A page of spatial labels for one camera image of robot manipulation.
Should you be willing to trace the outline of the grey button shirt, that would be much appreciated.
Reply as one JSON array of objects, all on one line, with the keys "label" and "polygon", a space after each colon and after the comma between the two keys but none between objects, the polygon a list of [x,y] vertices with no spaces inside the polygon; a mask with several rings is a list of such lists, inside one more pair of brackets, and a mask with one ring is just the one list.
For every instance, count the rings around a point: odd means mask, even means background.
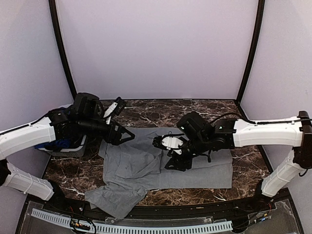
[{"label": "grey button shirt", "polygon": [[233,167],[229,150],[193,159],[192,168],[181,172],[166,170],[169,161],[166,151],[152,145],[156,136],[177,128],[130,128],[135,139],[119,146],[102,141],[99,156],[103,158],[104,186],[87,191],[85,200],[92,208],[100,208],[115,218],[123,219],[154,189],[208,188],[230,189]]}]

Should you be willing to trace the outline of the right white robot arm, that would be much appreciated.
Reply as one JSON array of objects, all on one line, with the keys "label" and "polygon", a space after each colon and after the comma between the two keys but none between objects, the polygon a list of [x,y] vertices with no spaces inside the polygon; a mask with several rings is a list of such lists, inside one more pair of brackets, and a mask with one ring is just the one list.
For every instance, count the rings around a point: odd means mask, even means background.
[{"label": "right white robot arm", "polygon": [[249,208],[260,211],[296,176],[303,176],[312,168],[312,120],[306,111],[297,116],[276,120],[226,119],[224,116],[211,122],[199,113],[190,112],[177,123],[181,134],[160,137],[160,148],[167,150],[171,159],[166,169],[185,171],[191,168],[196,156],[209,157],[211,152],[250,145],[287,145],[291,150],[257,188],[249,200]]}]

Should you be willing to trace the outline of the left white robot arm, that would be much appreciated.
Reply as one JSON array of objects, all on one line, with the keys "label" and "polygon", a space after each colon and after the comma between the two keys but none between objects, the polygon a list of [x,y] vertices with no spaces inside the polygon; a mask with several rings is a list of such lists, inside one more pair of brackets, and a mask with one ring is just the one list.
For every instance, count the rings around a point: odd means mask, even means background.
[{"label": "left white robot arm", "polygon": [[24,149],[45,143],[72,143],[84,136],[101,137],[106,143],[121,145],[135,134],[113,120],[126,106],[117,97],[104,108],[99,97],[78,93],[69,107],[56,108],[38,120],[0,133],[0,184],[24,194],[49,201],[57,212],[69,208],[69,202],[58,184],[41,179],[15,167],[7,158]]}]

